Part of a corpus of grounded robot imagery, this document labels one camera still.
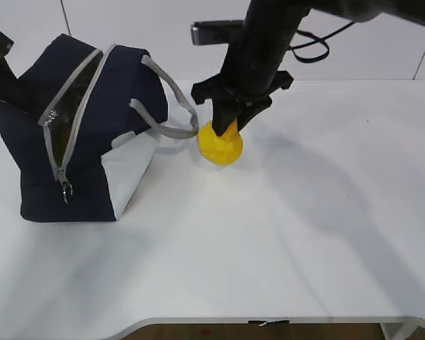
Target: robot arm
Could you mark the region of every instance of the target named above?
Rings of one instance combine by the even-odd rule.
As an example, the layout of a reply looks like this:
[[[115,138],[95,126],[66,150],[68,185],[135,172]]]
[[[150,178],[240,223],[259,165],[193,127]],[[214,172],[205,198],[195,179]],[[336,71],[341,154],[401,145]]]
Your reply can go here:
[[[208,138],[215,135],[217,143],[208,140],[209,147],[223,145],[226,141],[220,138],[227,131],[227,135],[239,137],[229,129],[236,126],[241,130],[271,106],[272,92],[290,87],[293,78],[278,68],[301,20],[313,8],[355,22],[369,21],[386,12],[425,25],[425,0],[251,0],[244,22],[194,23],[191,32],[195,45],[229,44],[220,73],[194,84],[191,92],[197,104],[212,100],[213,132]],[[235,159],[211,160],[226,164]]]

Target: bag handle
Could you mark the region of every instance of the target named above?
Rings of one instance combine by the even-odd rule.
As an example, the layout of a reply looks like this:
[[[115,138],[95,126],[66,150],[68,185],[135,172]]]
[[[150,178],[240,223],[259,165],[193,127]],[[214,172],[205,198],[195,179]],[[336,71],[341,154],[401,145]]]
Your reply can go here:
[[[191,127],[192,130],[178,129],[175,127],[169,127],[160,125],[154,120],[154,118],[148,113],[145,106],[139,100],[133,98],[130,100],[129,106],[137,111],[137,113],[143,118],[143,120],[151,128],[169,138],[176,140],[186,140],[188,138],[195,137],[198,133],[198,116],[195,108],[189,103],[187,98],[184,96],[182,90],[175,83],[175,81],[158,65],[154,62],[149,55],[144,55],[142,58],[142,64],[149,67],[155,74],[162,78],[171,88],[175,94],[176,101],[179,105],[185,108],[191,114]]]

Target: black mount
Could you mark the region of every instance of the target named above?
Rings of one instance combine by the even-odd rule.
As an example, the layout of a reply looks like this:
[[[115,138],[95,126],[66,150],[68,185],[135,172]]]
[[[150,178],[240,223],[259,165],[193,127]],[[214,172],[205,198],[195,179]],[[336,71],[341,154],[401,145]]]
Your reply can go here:
[[[229,44],[220,73],[194,84],[197,104],[212,100],[212,128],[221,136],[237,119],[241,130],[272,104],[270,95],[289,89],[293,78],[278,71],[304,6],[281,0],[252,0],[245,21],[208,21],[191,26],[194,45]]]
[[[30,112],[33,96],[28,87],[16,78],[5,60],[13,44],[10,38],[0,32],[0,105],[5,103]]]
[[[238,130],[241,130],[253,117],[271,107],[270,94],[278,89],[289,89],[292,82],[293,78],[288,72],[278,71],[264,93],[248,96],[227,87],[223,75],[218,74],[194,84],[191,95],[197,105],[205,103],[206,99],[212,99],[212,128],[216,135],[221,136],[234,119],[237,119]]]

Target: table surface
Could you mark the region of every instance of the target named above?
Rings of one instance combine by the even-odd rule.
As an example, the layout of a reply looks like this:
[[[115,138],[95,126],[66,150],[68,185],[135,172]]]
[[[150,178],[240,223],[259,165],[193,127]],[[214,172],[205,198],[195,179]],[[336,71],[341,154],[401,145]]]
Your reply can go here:
[[[231,166],[163,139],[116,223],[23,221],[0,140],[0,339],[425,319],[425,81],[299,81],[273,97]]]

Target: open bag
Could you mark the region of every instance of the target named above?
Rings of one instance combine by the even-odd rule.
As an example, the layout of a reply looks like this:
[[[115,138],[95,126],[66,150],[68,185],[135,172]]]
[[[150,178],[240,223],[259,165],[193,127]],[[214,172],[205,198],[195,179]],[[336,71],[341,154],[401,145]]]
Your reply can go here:
[[[167,127],[161,77],[191,113]],[[0,135],[21,170],[21,215],[36,222],[108,222],[122,215],[161,135],[196,135],[195,109],[148,51],[100,50],[61,35],[19,79],[31,115],[0,105]]]

